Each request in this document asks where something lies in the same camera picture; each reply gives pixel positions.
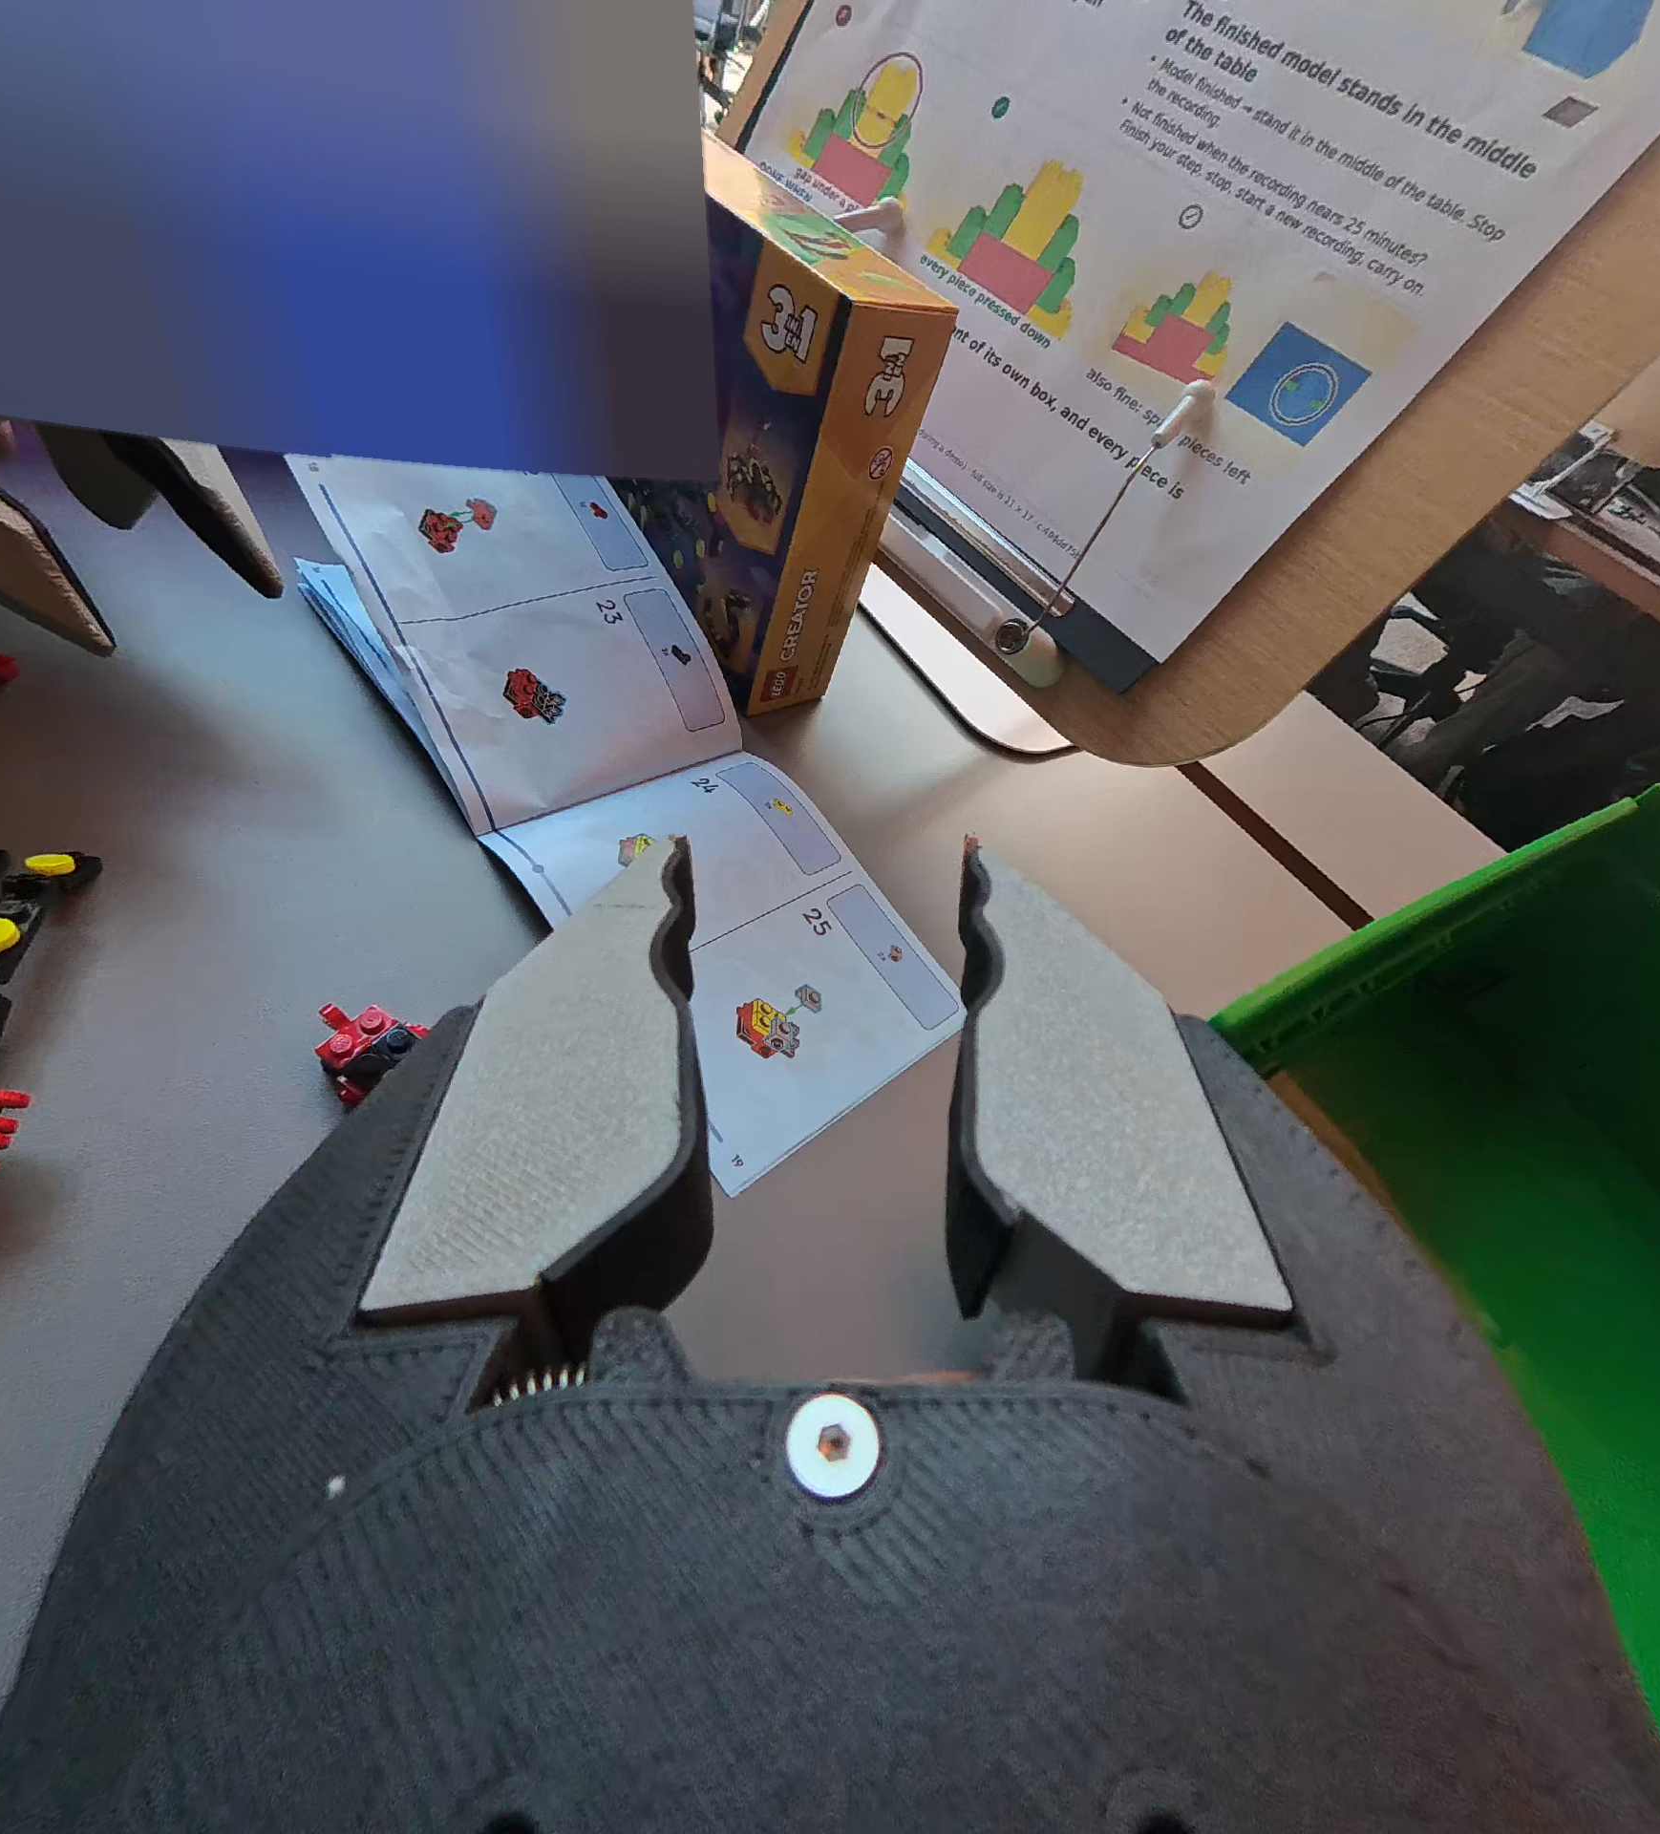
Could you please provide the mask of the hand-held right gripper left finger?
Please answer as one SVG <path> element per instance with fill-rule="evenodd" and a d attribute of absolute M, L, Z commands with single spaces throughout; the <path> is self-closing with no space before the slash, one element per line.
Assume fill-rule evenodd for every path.
<path fill-rule="evenodd" d="M 681 1297 L 713 1241 L 692 930 L 688 844 L 662 838 L 497 979 L 360 1318 L 516 1318 L 532 1364 L 570 1364 Z"/>

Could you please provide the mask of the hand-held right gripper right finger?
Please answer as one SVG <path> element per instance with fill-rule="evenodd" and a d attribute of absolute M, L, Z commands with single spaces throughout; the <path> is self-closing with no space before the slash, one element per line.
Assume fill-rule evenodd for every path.
<path fill-rule="evenodd" d="M 958 1316 L 1044 1314 L 1084 1379 L 1155 1320 L 1291 1326 L 1295 1299 L 1165 997 L 968 838 L 943 1247 Z"/>

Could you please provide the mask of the small red lego assembly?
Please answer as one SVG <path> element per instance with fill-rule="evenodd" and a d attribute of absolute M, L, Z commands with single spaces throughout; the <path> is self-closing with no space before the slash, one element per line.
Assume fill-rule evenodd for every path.
<path fill-rule="evenodd" d="M 407 1025 L 379 1004 L 348 1014 L 329 1002 L 317 1018 L 327 1039 L 314 1056 L 342 1108 L 361 1104 L 428 1035 L 428 1027 Z"/>

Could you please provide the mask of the lego instruction booklet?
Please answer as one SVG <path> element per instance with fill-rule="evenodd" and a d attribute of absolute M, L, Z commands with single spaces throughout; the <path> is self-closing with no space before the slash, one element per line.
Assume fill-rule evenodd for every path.
<path fill-rule="evenodd" d="M 954 983 L 811 798 L 744 748 L 708 637 L 604 478 L 285 463 L 335 555 L 296 563 L 304 597 L 549 926 L 688 840 L 725 1194 L 956 1035 Z"/>

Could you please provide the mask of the yellow purple lego box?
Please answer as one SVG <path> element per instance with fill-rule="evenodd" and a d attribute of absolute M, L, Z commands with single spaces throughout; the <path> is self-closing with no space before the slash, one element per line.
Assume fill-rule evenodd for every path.
<path fill-rule="evenodd" d="M 757 717 L 828 691 L 956 308 L 702 146 L 719 455 L 696 482 L 612 486 Z"/>

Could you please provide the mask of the green plastic bin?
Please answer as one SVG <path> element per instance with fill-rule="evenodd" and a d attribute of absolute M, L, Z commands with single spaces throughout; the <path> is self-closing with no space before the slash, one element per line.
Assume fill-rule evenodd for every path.
<path fill-rule="evenodd" d="M 1438 1262 L 1566 1480 L 1660 1729 L 1660 788 L 1232 1000 Z"/>

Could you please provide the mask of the wooden poster board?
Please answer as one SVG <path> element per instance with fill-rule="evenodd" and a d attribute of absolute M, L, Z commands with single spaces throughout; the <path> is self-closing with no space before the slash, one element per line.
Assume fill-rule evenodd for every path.
<path fill-rule="evenodd" d="M 732 140 L 807 4 L 773 4 L 723 121 Z M 1184 645 L 1126 691 L 1090 673 L 1048 620 L 1073 608 L 1012 547 L 937 507 L 914 457 L 914 524 L 887 568 L 983 666 L 1059 731 L 1117 761 L 1207 758 L 1266 725 L 1568 438 L 1660 346 L 1660 136 L 1518 281 L 1392 425 L 1276 540 Z"/>

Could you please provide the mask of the printed instruction poster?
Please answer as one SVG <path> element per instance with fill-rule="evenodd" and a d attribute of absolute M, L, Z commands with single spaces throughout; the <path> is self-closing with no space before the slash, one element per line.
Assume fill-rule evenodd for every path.
<path fill-rule="evenodd" d="M 1121 693 L 1660 136 L 1660 2 L 807 4 L 746 96 L 796 195 L 903 199 L 914 463 Z"/>

